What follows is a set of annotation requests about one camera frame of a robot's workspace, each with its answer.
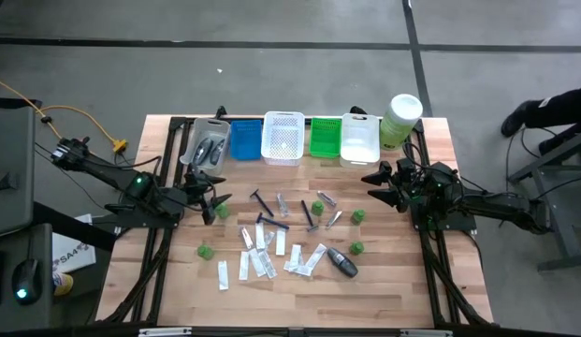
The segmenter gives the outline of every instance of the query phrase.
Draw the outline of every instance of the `butcher block tabletop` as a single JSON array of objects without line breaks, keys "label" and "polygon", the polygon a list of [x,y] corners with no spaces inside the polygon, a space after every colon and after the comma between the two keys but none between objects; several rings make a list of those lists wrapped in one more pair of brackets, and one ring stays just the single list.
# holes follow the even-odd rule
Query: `butcher block tabletop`
[{"label": "butcher block tabletop", "polygon": [[[172,115],[148,115],[137,162],[164,152],[167,128]],[[189,115],[187,117],[206,117]],[[442,161],[456,169],[457,161],[444,118],[423,119],[430,162]],[[428,287],[419,235],[413,230],[408,212],[398,213],[382,201],[367,195],[377,186],[362,183],[360,178],[377,171],[368,168],[342,168],[339,158],[311,157],[309,127],[305,132],[305,154],[298,167],[268,166],[263,159],[237,161],[227,156],[216,185],[217,195],[231,193],[226,202],[230,216],[217,218],[205,226],[198,212],[186,211],[175,229],[169,251],[166,280],[158,324],[162,326],[248,326],[248,327],[330,327],[330,328],[431,328]],[[179,145],[174,146],[167,185],[172,185]],[[402,151],[382,151],[382,160],[395,166]],[[153,164],[138,170],[152,171]],[[239,281],[240,252],[246,250],[239,236],[239,225],[245,225],[254,240],[254,222],[261,206],[250,195],[255,189],[290,229],[286,233],[285,256],[275,255],[275,239],[269,256],[277,276],[257,277],[253,266],[248,281]],[[317,200],[321,190],[336,199],[338,206],[327,204],[319,230],[307,232],[309,226],[300,206]],[[276,193],[282,193],[290,215],[280,216]],[[360,226],[351,224],[354,210],[365,210]],[[329,230],[327,220],[335,211],[343,211],[340,220]],[[265,233],[275,232],[265,224]],[[148,230],[131,229],[113,249],[107,279],[98,308],[97,319],[111,314],[130,291],[140,271]],[[445,232],[450,267],[455,283],[468,301],[486,320],[491,321],[484,274],[471,239],[461,232]],[[155,245],[161,240],[159,236]],[[361,241],[365,252],[348,255],[351,242]],[[299,276],[283,269],[290,259],[292,244],[302,246],[305,261],[319,243],[334,247],[349,256],[358,267],[350,279],[323,256],[311,277]],[[196,249],[206,244],[214,250],[212,260],[204,260]],[[219,290],[218,261],[227,261],[229,289]],[[438,279],[443,314],[448,317],[445,291]],[[147,287],[143,317],[148,313],[153,281]]]}]

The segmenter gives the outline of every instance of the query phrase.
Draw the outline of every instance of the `blue basket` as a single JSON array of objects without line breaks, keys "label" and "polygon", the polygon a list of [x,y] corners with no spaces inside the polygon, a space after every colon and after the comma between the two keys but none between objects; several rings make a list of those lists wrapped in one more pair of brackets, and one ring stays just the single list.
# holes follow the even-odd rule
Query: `blue basket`
[{"label": "blue basket", "polygon": [[261,121],[232,122],[230,154],[238,160],[261,159]]}]

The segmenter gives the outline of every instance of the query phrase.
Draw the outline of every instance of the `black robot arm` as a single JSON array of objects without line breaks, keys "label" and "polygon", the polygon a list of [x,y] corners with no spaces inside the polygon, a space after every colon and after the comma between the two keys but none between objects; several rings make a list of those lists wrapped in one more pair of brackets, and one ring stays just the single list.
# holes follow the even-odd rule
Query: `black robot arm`
[{"label": "black robot arm", "polygon": [[404,158],[397,162],[397,167],[397,172],[392,174],[392,167],[384,161],[378,172],[361,181],[376,185],[388,183],[388,188],[368,193],[399,212],[417,207],[431,223],[445,219],[452,212],[461,212],[509,221],[533,234],[551,231],[545,226],[545,205],[541,200],[467,188],[455,170],[440,162],[417,169],[414,162]]},{"label": "black robot arm", "polygon": [[52,153],[53,164],[61,169],[85,172],[123,192],[118,204],[105,208],[118,215],[121,227],[173,228],[182,218],[184,208],[199,205],[206,225],[213,223],[214,207],[231,195],[205,199],[205,193],[225,179],[211,177],[194,167],[188,168],[181,188],[159,187],[155,173],[140,172],[132,167],[119,167],[92,154],[89,139],[60,139]]}]

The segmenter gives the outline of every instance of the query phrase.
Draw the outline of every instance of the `person's leg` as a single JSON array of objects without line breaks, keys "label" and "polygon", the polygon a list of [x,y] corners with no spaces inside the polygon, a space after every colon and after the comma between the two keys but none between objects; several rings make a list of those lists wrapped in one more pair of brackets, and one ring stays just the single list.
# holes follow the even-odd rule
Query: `person's leg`
[{"label": "person's leg", "polygon": [[544,100],[523,102],[502,123],[501,132],[511,137],[521,126],[528,128],[581,122],[581,88]]}]

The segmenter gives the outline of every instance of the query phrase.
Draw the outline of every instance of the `yellow cable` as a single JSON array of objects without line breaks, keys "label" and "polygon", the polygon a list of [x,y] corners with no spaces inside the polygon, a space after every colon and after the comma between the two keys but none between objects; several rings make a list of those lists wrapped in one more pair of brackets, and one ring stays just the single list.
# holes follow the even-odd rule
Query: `yellow cable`
[{"label": "yellow cable", "polygon": [[101,132],[103,132],[105,137],[107,137],[109,140],[111,140],[112,143],[115,143],[117,141],[114,137],[109,135],[109,133],[105,130],[105,128],[99,122],[97,122],[96,119],[93,116],[91,116],[90,113],[88,113],[84,110],[80,110],[78,108],[69,107],[69,106],[48,106],[47,108],[41,109],[41,111],[45,112],[47,110],[55,110],[55,109],[72,110],[72,111],[75,111],[75,112],[78,112],[78,113],[85,115],[86,117],[88,117],[88,119],[91,120],[91,122],[93,122],[96,125],[96,127],[98,127],[101,130]]},{"label": "yellow cable", "polygon": [[[4,88],[8,89],[13,94],[19,96],[26,103],[28,103],[28,105],[30,105],[36,111],[36,113],[38,113],[41,116],[41,118],[47,116],[44,113],[44,111],[47,111],[47,110],[56,110],[56,109],[72,110],[72,111],[75,111],[75,112],[78,112],[78,113],[81,113],[81,114],[85,115],[86,117],[88,117],[88,119],[91,120],[91,122],[93,122],[101,130],[101,132],[103,132],[103,134],[105,135],[105,137],[107,137],[111,141],[111,143],[113,144],[113,152],[114,153],[120,153],[120,152],[122,152],[122,151],[125,150],[125,148],[127,146],[127,141],[125,139],[115,139],[114,137],[110,136],[109,133],[103,127],[103,125],[101,125],[93,116],[91,116],[90,113],[88,113],[88,112],[86,112],[84,110],[80,110],[78,108],[69,107],[69,106],[61,106],[61,105],[49,106],[49,107],[46,107],[46,108],[43,108],[43,109],[39,109],[28,98],[26,98],[24,95],[20,94],[20,92],[18,92],[17,90],[13,89],[9,85],[7,85],[7,84],[5,84],[5,83],[3,83],[1,81],[0,81],[0,85],[3,86]],[[57,136],[58,139],[61,139],[62,138],[62,136],[59,134],[59,132],[57,132],[57,129],[55,128],[55,126],[53,126],[53,123],[52,122],[47,122],[47,125],[51,128],[51,130],[53,131],[53,133],[55,134],[55,136]]]},{"label": "yellow cable", "polygon": [[[43,111],[41,111],[36,105],[34,105],[28,98],[26,98],[24,95],[20,94],[16,89],[13,89],[12,87],[10,87],[9,85],[3,83],[0,81],[0,85],[3,86],[4,88],[8,89],[10,92],[14,93],[15,95],[19,96],[21,99],[23,99],[26,103],[28,103],[29,106],[31,106],[36,113],[38,113],[41,117],[45,117],[46,115],[43,113]],[[57,136],[58,139],[62,139],[63,137],[59,134],[59,132],[57,132],[57,129],[55,128],[55,126],[53,126],[53,123],[51,122],[47,122],[47,125],[51,128],[51,130],[53,131],[53,133],[55,134],[55,136]]]}]

